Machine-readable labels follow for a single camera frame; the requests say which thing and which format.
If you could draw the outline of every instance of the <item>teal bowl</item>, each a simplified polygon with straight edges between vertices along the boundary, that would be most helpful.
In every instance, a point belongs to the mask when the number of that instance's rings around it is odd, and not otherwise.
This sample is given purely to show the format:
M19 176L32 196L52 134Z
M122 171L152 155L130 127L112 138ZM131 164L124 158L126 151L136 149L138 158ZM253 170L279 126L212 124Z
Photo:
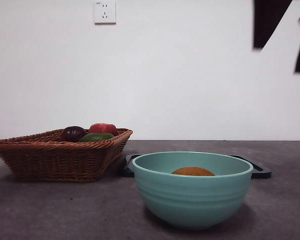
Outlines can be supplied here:
M207 229L231 217L245 199L253 170L251 163L236 157L192 151L144 154L132 164L147 208L189 230ZM182 167L205 168L215 176L171 174Z

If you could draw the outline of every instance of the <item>black tray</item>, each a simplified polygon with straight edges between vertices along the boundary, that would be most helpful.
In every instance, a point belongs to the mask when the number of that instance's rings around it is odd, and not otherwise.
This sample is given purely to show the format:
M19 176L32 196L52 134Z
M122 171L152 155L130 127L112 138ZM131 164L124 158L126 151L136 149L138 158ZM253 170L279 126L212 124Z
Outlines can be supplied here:
M132 160L135 159L136 157L140 156L141 154L131 154L131 155L127 155L125 157L125 166L122 169L122 175L124 177L134 177L134 166L132 164ZM250 159L246 159L242 156L238 156L238 155L229 155L231 157L235 157L238 159L242 159L245 160L249 163L252 164L253 166L253 170L252 170L252 179L268 179L271 178L271 170L265 166L262 166L261 164L252 161Z

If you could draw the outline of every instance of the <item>bowl rim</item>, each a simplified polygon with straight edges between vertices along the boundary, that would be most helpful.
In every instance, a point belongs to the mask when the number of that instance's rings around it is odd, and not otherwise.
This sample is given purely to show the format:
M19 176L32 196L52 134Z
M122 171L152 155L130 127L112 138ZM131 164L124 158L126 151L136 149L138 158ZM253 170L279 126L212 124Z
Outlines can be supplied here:
M150 155L158 155L158 154L168 154L168 153L192 153L192 154L207 154L207 155L215 155L215 156L222 156L222 157L227 157L227 158L232 158L232 159L236 159L237 161L243 162L245 164L247 164L249 166L248 170L242 171L242 172L238 172L238 173L234 173L234 174L227 174L227 175L216 175L216 176L192 176L192 175L180 175L180 174L172 174L172 173L166 173L166 172L160 172L160 171L154 171L154 170L150 170L147 168L144 168L142 166L139 166L138 164L136 164L136 161L142 157L146 157L146 156L150 156ZM146 154L142 154L140 156L137 156L136 158L134 158L132 160L132 165L134 168L138 168L140 170L149 172L149 173L154 173L154 174L159 174L159 175L164 175L164 176L170 176L170 177L178 177L178 178L191 178L191 179L211 179L211 178L229 178L229 177L236 177L236 176L241 176L241 175L245 175L248 174L249 172L252 172L254 169L254 166L248 162L245 161L243 159L234 157L234 156L229 156L229 155L225 155L225 154L219 154L219 153L213 153L213 152L203 152L203 151L159 151L159 152L151 152L151 153L146 153Z

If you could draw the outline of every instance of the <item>gray countertop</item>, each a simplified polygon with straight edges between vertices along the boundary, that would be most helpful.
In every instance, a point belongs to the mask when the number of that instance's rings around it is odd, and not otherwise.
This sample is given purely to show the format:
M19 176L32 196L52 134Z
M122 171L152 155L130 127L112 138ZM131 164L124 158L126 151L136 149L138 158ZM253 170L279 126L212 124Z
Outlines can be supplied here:
M272 170L252 179L245 201L207 230L174 228L144 205L123 157L161 151L240 155ZM300 141L129 140L93 183L16 182L0 159L0 240L300 240Z

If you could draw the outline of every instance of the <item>electrical outlet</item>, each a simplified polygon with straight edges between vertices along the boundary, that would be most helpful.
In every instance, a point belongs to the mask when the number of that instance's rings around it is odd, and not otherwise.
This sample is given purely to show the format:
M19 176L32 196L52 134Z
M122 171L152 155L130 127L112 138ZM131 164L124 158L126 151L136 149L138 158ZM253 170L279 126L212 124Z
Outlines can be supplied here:
M96 0L94 3L94 24L116 23L116 0Z

